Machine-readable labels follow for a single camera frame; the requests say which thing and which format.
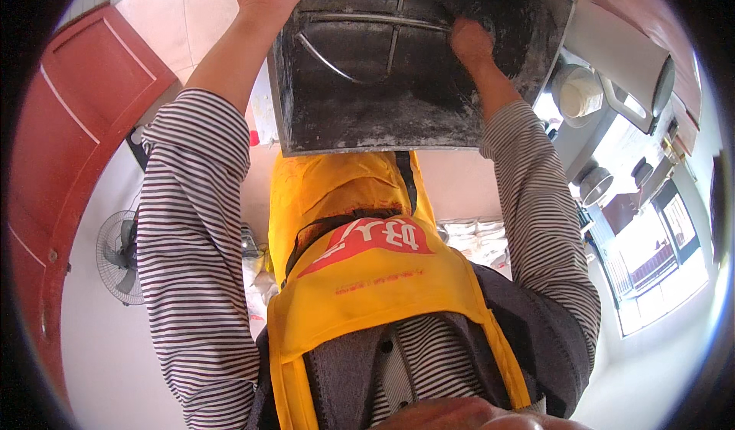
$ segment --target yellow apron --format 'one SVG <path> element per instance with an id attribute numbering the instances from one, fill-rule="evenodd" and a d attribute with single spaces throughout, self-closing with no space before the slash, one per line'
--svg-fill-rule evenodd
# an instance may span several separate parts
<path id="1" fill-rule="evenodd" d="M 411 165 L 418 191 L 413 215 L 361 218 L 325 234 L 301 255 L 280 294 L 271 298 L 271 382 L 281 428 L 318 428 L 304 367 L 307 352 L 343 334 L 436 312 L 459 313 L 482 326 L 511 406 L 531 404 L 518 362 L 485 306 L 471 264 L 436 233 L 414 153 Z M 279 156 L 269 226 L 279 283 L 301 228 L 369 207 L 411 213 L 393 153 Z"/>

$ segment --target red logo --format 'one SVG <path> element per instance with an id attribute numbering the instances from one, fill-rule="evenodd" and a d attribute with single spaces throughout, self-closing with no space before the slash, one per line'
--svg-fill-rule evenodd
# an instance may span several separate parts
<path id="1" fill-rule="evenodd" d="M 433 254 L 426 245 L 426 234 L 409 218 L 361 218 L 335 229 L 327 249 L 302 270 L 296 278 L 354 257 L 369 249 L 399 253 Z"/>

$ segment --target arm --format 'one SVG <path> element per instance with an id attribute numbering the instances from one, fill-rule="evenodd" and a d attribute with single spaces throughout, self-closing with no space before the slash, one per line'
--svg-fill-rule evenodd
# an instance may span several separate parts
<path id="1" fill-rule="evenodd" d="M 241 262 L 240 184 L 250 167 L 243 114 L 299 0 L 238 1 L 240 13 L 189 88 L 143 134 L 150 160 L 138 270 L 161 370 L 190 428 L 244 427 L 260 366 Z"/>
<path id="2" fill-rule="evenodd" d="M 513 278 L 558 302 L 579 323 L 590 371 L 600 331 L 600 297 L 587 276 L 574 201 L 559 157 L 531 107 L 492 59 L 492 39 L 458 18 L 452 49 L 473 77 L 485 125 L 481 154 L 495 162 Z"/>

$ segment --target striped sleeve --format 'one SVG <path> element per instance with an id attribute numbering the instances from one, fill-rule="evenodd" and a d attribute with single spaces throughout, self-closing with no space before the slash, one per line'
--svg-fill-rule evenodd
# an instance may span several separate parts
<path id="1" fill-rule="evenodd" d="M 528 103 L 496 111 L 480 152 L 495 162 L 513 279 L 564 306 L 584 333 L 590 371 L 600 297 L 587 274 L 579 223 L 562 163 Z"/>
<path id="2" fill-rule="evenodd" d="M 164 379 L 189 428 L 242 428 L 260 366 L 240 244 L 247 124 L 225 99 L 187 89 L 143 143 L 137 259 Z"/>

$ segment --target cable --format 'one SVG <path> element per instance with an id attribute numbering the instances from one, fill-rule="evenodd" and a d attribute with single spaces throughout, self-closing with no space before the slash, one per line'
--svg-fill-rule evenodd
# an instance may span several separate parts
<path id="1" fill-rule="evenodd" d="M 133 204 L 135 203 L 135 199 L 137 199 L 137 197 L 140 196 L 141 192 L 142 192 L 142 183 L 140 184 L 140 189 L 138 190 L 137 194 L 135 194 L 135 197 L 133 197 L 132 202 L 130 202 L 130 207 L 128 207 L 128 210 L 132 210 Z"/>

